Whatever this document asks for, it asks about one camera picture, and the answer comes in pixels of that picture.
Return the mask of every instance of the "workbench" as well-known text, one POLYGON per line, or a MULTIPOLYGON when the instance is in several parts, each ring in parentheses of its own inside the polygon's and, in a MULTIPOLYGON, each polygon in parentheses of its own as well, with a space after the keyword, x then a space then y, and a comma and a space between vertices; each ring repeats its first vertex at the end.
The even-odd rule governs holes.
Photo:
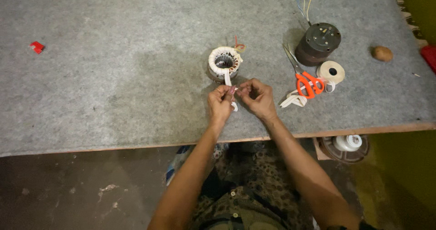
MULTIPOLYGON (((395 0, 312 0, 311 22, 341 32, 328 59, 346 77, 303 108, 279 107, 296 83, 282 43, 295 48, 308 28, 296 0, 0 3, 0 156, 194 144, 218 86, 206 75, 208 56, 234 35, 247 50, 233 83, 271 85, 296 137, 436 128, 436 77, 395 0), (45 45, 41 54, 33 41, 45 45), (394 59, 373 59, 376 45, 394 59)), ((269 139, 238 106, 219 141, 269 139)))

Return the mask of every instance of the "red object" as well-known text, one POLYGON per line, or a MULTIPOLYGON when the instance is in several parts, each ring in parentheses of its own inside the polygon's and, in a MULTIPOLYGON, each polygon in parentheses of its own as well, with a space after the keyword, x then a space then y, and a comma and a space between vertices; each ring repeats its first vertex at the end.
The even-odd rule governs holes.
POLYGON ((30 48, 32 48, 36 52, 36 54, 40 54, 42 49, 44 49, 44 46, 40 44, 38 41, 35 41, 32 44, 30 44, 30 48))
POLYGON ((421 49, 421 55, 436 74, 436 46, 424 46, 421 49))

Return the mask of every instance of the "person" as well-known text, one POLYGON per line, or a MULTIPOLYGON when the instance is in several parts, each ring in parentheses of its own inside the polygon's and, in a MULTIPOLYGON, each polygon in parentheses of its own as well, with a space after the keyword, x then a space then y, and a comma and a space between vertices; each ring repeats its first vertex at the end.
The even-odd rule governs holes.
POLYGON ((321 229, 373 229, 361 222, 329 176, 279 119, 270 86, 258 79, 248 80, 237 91, 235 86, 221 85, 209 93, 208 107, 209 125, 163 194, 149 230, 307 229, 310 227, 299 219, 300 197, 307 202, 321 229), (207 188, 203 183, 212 175, 211 155, 234 109, 231 103, 235 93, 264 123, 277 149, 261 148, 254 154, 248 153, 248 159, 237 159, 239 166, 255 169, 238 173, 233 166, 232 170, 218 173, 221 184, 209 189, 227 189, 205 202, 201 193, 207 188), (283 173, 280 166, 274 167, 279 160, 286 165, 283 173))

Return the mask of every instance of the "man's right hand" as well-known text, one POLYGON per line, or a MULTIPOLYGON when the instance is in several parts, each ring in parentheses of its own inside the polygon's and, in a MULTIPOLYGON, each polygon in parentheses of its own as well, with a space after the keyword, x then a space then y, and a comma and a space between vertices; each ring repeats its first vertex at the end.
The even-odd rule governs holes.
POLYGON ((277 118, 273 99, 273 88, 253 78, 240 85, 236 94, 241 97, 250 110, 262 121, 267 122, 277 118))

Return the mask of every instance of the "orange scissors handle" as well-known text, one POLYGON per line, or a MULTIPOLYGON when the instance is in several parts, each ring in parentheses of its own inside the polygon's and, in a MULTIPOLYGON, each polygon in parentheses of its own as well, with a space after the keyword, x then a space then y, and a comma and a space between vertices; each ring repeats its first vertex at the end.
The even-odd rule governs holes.
POLYGON ((295 77, 297 78, 297 90, 298 90, 298 94, 300 94, 300 96, 304 96, 307 99, 314 98, 315 94, 313 93, 312 87, 310 86, 310 84, 307 81, 307 79, 304 78, 303 76, 299 75, 298 73, 295 74, 295 77), (306 87, 307 94, 308 94, 307 96, 302 93, 300 83, 303 83, 303 85, 306 87))
POLYGON ((324 90, 324 83, 320 79, 313 77, 312 75, 308 74, 308 72, 306 72, 306 71, 304 71, 302 74, 304 76, 306 76, 306 78, 308 78, 310 81, 312 81, 313 89, 315 90, 315 93, 317 95, 320 94, 321 92, 323 92, 323 90, 324 90), (317 82, 319 82, 321 84, 321 88, 318 88, 317 82))

